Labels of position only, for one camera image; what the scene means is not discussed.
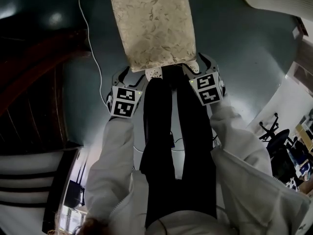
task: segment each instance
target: white cable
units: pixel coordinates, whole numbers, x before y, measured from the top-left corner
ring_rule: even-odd
[[[138,149],[136,148],[136,146],[134,146],[134,149],[135,149],[136,151],[140,152],[140,153],[143,153],[143,151],[138,150]],[[171,149],[171,151],[174,151],[174,152],[181,152],[181,151],[185,151],[185,150],[173,150],[173,149]]]
[[[101,72],[101,68],[100,68],[100,66],[99,66],[99,64],[98,64],[98,62],[97,62],[97,59],[96,59],[96,57],[94,56],[94,53],[93,53],[93,49],[92,49],[91,42],[90,42],[90,37],[89,37],[89,24],[88,24],[88,22],[87,22],[87,20],[86,20],[86,18],[85,18],[83,9],[82,9],[82,7],[81,7],[81,5],[80,5],[80,0],[78,0],[78,6],[79,6],[79,9],[80,9],[80,11],[81,11],[81,13],[82,13],[82,16],[83,16],[83,18],[84,18],[84,20],[85,20],[85,23],[86,23],[86,25],[87,25],[87,37],[88,37],[89,46],[90,46],[90,49],[91,49],[91,53],[92,53],[93,59],[94,59],[96,65],[97,65],[98,70],[99,70],[99,73],[100,73],[100,88],[99,88],[99,93],[100,93],[100,96],[101,96],[101,99],[102,99],[103,104],[107,107],[107,109],[108,109],[108,111],[109,111],[108,103],[105,103],[105,101],[104,101],[104,99],[103,99],[103,96],[102,96],[102,93],[101,93],[101,88],[102,88],[102,72]]]

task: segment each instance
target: white wall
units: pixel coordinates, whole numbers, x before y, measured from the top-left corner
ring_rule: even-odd
[[[248,128],[257,136],[263,135],[265,132],[259,126],[259,122],[262,121],[266,128],[270,128],[275,120],[274,113],[277,112],[279,116],[277,132],[290,129],[292,133],[301,118],[312,108],[313,98],[301,85],[286,76],[274,96]]]

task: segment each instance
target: floor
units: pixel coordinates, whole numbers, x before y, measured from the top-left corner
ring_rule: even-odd
[[[249,7],[243,0],[189,0],[197,51],[219,64],[232,104],[247,125],[276,92],[294,59],[298,42],[292,31],[296,24],[289,15]],[[81,0],[90,26],[90,40],[102,68],[104,96],[110,91],[111,77],[127,66],[110,0]],[[1,34],[22,38],[39,30],[84,27],[77,0],[0,0]],[[90,165],[99,156],[102,131],[109,114],[98,92],[99,73],[92,58],[66,64],[64,101],[68,135],[85,146],[81,160]],[[134,121],[135,146],[144,149],[142,103]],[[181,137],[173,95],[172,131]],[[182,150],[178,142],[177,150]],[[141,154],[135,152],[138,168]],[[173,156],[181,173],[183,152]]]

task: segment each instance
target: zipper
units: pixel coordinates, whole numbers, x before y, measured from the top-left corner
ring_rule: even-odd
[[[263,180],[269,182],[269,179],[272,178],[274,179],[276,182],[279,182],[280,186],[283,186],[283,188],[281,188],[281,190],[283,190],[285,193],[290,193],[292,195],[295,195],[299,198],[301,198],[302,200],[304,200],[306,202],[306,204],[310,204],[310,199],[308,196],[304,195],[304,194],[299,194],[299,192],[296,192],[295,190],[289,191],[290,188],[286,187],[286,185],[281,182],[279,179],[271,176],[268,177],[269,175],[262,173],[261,171],[258,171],[257,169],[255,169],[252,165],[245,163],[244,161],[241,161],[240,159],[238,159],[236,156],[234,156],[233,154],[229,153],[228,151],[224,151],[226,157],[228,159],[230,159],[233,163],[238,164],[239,166],[242,166],[243,168],[245,168],[246,170],[250,171],[251,169],[253,169],[253,174],[259,176],[260,178],[262,178]]]
[[[110,215],[111,216],[113,214],[113,212],[116,211],[116,209],[126,200],[128,200],[130,197],[131,197],[131,194],[132,194],[132,185],[133,185],[133,173],[131,173],[131,180],[130,180],[130,187],[129,187],[129,194],[122,200],[120,201],[115,207],[114,209],[110,212]]]

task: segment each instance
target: white jacket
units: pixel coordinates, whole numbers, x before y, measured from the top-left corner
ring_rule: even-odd
[[[223,197],[222,208],[229,225],[243,235],[296,234],[309,209],[309,198],[273,178],[266,148],[245,129],[241,116],[229,106],[227,99],[213,105],[212,112],[211,126],[222,143],[211,152],[218,187],[222,190],[217,198]],[[87,180],[88,217],[109,222],[113,235],[144,235],[146,232],[149,187],[140,171],[132,172],[133,145],[133,124],[122,118],[109,121],[100,159],[91,167]],[[172,222],[184,215],[189,215],[187,220],[193,215],[195,220],[213,222],[212,217],[207,215],[208,219],[205,219],[196,211],[180,211],[162,221]],[[148,234],[155,234],[149,229]]]

